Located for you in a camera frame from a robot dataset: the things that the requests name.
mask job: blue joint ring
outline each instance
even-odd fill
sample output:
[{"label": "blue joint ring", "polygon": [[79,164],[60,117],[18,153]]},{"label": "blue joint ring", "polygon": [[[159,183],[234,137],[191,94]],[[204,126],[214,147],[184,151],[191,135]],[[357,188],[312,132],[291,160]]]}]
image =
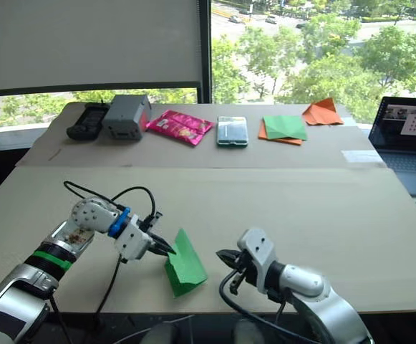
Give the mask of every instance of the blue joint ring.
[{"label": "blue joint ring", "polygon": [[109,227],[109,231],[107,233],[108,237],[113,237],[115,236],[119,230],[120,227],[123,224],[123,221],[127,218],[128,214],[130,213],[131,209],[126,207],[125,210],[120,214],[119,218],[117,219],[116,222],[114,222],[111,227]]}]

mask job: gray box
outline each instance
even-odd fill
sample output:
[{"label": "gray box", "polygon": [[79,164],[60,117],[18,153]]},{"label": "gray box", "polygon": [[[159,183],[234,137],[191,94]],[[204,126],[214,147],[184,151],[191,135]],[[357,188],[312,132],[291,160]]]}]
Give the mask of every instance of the gray box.
[{"label": "gray box", "polygon": [[116,95],[102,126],[114,139],[140,140],[151,118],[147,95]]}]

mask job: roller shade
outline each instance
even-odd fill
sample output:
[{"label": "roller shade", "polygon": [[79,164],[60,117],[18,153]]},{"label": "roller shade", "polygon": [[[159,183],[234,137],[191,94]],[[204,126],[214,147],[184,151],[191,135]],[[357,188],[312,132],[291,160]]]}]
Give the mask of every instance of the roller shade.
[{"label": "roller shade", "polygon": [[0,90],[200,80],[196,0],[0,0]]}]

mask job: green origami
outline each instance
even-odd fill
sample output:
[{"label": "green origami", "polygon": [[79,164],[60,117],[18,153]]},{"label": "green origami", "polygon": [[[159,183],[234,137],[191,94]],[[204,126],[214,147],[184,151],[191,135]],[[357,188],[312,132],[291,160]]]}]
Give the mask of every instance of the green origami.
[{"label": "green origami", "polygon": [[274,138],[299,138],[306,140],[306,129],[301,116],[264,116],[266,136]]},{"label": "green origami", "polygon": [[176,254],[168,253],[165,270],[174,297],[179,297],[205,282],[208,275],[183,229],[179,229],[173,249]]}]

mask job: laptop keyboard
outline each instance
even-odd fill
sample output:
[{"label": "laptop keyboard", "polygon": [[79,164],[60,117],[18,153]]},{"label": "laptop keyboard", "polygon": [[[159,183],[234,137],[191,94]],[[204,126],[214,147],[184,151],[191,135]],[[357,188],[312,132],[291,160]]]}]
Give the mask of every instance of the laptop keyboard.
[{"label": "laptop keyboard", "polygon": [[416,173],[416,156],[407,154],[384,154],[382,156],[387,167],[396,172]]}]

